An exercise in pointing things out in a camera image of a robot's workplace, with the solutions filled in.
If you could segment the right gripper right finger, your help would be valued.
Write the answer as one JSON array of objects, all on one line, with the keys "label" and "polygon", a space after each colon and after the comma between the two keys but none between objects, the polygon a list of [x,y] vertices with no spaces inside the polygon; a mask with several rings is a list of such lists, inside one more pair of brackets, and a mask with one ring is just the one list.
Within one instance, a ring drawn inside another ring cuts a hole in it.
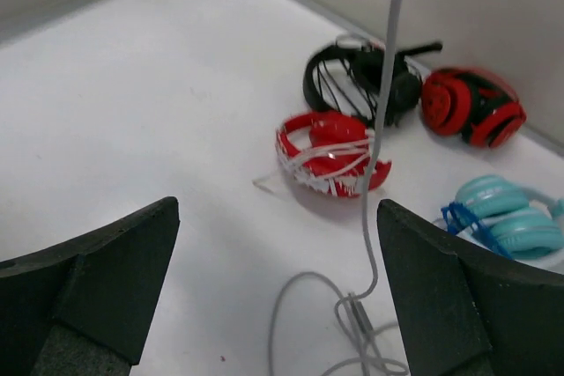
[{"label": "right gripper right finger", "polygon": [[563,277],[380,201],[382,257],[413,375],[561,375]]}]

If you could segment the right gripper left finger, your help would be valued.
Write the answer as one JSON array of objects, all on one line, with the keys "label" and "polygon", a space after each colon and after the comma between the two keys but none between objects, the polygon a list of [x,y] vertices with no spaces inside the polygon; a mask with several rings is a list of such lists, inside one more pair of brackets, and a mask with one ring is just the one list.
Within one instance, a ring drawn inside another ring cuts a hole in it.
[{"label": "right gripper left finger", "polygon": [[3,375],[128,375],[142,357],[180,226],[168,196],[1,263]]}]

